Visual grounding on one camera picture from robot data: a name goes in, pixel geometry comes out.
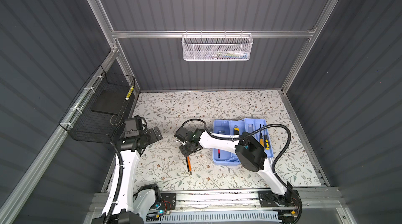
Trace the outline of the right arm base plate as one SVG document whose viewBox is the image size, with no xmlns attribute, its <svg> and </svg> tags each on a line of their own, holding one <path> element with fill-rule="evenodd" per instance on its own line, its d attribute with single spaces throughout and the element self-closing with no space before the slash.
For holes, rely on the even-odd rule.
<svg viewBox="0 0 402 224">
<path fill-rule="evenodd" d="M 258 191 L 258 199 L 261 207 L 296 207 L 301 203 L 298 191 L 287 190 L 285 195 L 274 194 L 270 190 Z"/>
</svg>

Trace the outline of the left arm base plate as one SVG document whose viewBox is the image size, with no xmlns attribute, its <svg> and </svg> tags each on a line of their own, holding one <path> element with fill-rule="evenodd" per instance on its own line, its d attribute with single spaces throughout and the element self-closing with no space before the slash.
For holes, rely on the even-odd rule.
<svg viewBox="0 0 402 224">
<path fill-rule="evenodd" d="M 150 211 L 157 210 L 175 210 L 177 202 L 177 194 L 176 193 L 162 193 L 161 196 L 155 201 L 155 203 L 151 206 Z"/>
</svg>

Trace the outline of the white and blue tool box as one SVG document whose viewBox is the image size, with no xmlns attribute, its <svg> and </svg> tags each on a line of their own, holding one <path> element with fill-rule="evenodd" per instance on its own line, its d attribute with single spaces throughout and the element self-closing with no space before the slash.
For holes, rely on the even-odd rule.
<svg viewBox="0 0 402 224">
<path fill-rule="evenodd" d="M 223 120 L 223 119 L 217 119 L 214 121 L 213 124 L 213 133 L 218 134 L 218 135 L 228 135 L 228 136 L 234 136 L 233 134 L 233 127 L 237 125 L 240 130 L 240 134 L 247 132 L 248 133 L 248 125 L 252 124 L 253 125 L 253 131 L 260 129 L 264 126 L 267 125 L 267 122 L 265 119 L 253 119 L 253 118 L 245 118 L 242 120 Z M 259 133 L 253 135 L 253 137 L 259 141 Z M 271 139 L 268 133 L 268 130 L 265 129 L 262 131 L 263 136 L 268 135 L 269 142 L 270 142 L 270 149 L 266 150 L 265 147 L 265 153 L 267 154 L 268 158 L 273 159 L 274 158 L 274 153 L 273 153 L 273 148 L 271 147 Z M 224 144 L 229 144 L 231 146 L 231 150 L 229 151 L 228 148 L 225 149 L 213 149 L 213 162 L 216 165 L 222 165 L 222 166 L 239 166 L 241 164 L 238 156 L 235 154 L 234 150 L 234 143 L 231 143 L 231 138 L 230 141 L 223 141 Z"/>
</svg>

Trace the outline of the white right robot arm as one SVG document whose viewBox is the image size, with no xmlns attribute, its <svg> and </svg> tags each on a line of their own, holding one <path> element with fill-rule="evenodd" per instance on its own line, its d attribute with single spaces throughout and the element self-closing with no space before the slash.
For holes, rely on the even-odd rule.
<svg viewBox="0 0 402 224">
<path fill-rule="evenodd" d="M 187 130 L 184 124 L 175 132 L 174 137 L 182 143 L 179 147 L 184 157 L 196 153 L 202 149 L 220 149 L 234 153 L 241 165 L 248 171 L 257 173 L 268 184 L 274 200 L 279 206 L 294 205 L 299 211 L 302 209 L 300 196 L 289 182 L 285 182 L 275 170 L 276 163 L 288 149 L 292 135 L 289 128 L 282 124 L 270 124 L 263 126 L 251 133 L 244 132 L 241 135 L 221 135 L 208 130 L 205 121 L 197 119 L 204 124 L 203 128 L 194 131 Z M 268 157 L 265 147 L 254 138 L 254 135 L 269 129 L 282 128 L 287 133 L 287 141 L 283 149 L 274 158 Z"/>
</svg>

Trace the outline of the black yellow wire stripper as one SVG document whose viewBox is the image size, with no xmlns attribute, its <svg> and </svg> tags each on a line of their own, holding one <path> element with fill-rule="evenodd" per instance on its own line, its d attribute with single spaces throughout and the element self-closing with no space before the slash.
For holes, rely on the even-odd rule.
<svg viewBox="0 0 402 224">
<path fill-rule="evenodd" d="M 233 134 L 234 135 L 240 135 L 240 130 L 239 130 L 239 127 L 237 125 L 235 125 L 233 127 Z"/>
</svg>

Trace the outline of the red handled pliers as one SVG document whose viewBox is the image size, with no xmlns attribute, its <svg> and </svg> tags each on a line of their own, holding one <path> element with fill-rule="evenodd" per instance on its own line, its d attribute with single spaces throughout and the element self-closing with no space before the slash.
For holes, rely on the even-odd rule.
<svg viewBox="0 0 402 224">
<path fill-rule="evenodd" d="M 186 157 L 186 165 L 187 165 L 187 170 L 190 173 L 190 175 L 192 175 L 192 168 L 191 168 L 191 162 L 189 157 Z"/>
</svg>

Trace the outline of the yellow handled screwdriver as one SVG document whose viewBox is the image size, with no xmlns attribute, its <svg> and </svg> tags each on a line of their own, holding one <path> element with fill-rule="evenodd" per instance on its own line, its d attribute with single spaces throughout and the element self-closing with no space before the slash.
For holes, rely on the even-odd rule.
<svg viewBox="0 0 402 224">
<path fill-rule="evenodd" d="M 265 142 L 264 142 L 262 131 L 260 131 L 260 133 L 259 133 L 259 143 L 260 143 L 260 145 L 265 147 L 265 145 L 264 145 Z"/>
</svg>

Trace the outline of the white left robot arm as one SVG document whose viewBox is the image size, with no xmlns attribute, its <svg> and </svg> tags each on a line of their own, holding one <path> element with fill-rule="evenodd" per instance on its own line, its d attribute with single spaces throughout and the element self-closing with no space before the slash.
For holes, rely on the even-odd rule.
<svg viewBox="0 0 402 224">
<path fill-rule="evenodd" d="M 102 215 L 94 218 L 92 224 L 144 224 L 147 218 L 166 214 L 157 184 L 142 186 L 134 193 L 136 168 L 149 144 L 147 122 L 137 115 L 122 125 L 121 136 L 112 135 L 111 139 L 116 152 L 111 191 Z"/>
</svg>

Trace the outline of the black handled screwdriver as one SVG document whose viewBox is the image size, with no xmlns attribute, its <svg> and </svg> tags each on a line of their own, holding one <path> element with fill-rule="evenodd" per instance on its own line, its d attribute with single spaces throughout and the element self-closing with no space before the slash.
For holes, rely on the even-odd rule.
<svg viewBox="0 0 402 224">
<path fill-rule="evenodd" d="M 270 142 L 269 142 L 268 135 L 264 135 L 263 138 L 264 138 L 264 141 L 265 141 L 265 149 L 269 150 L 270 149 Z"/>
</svg>

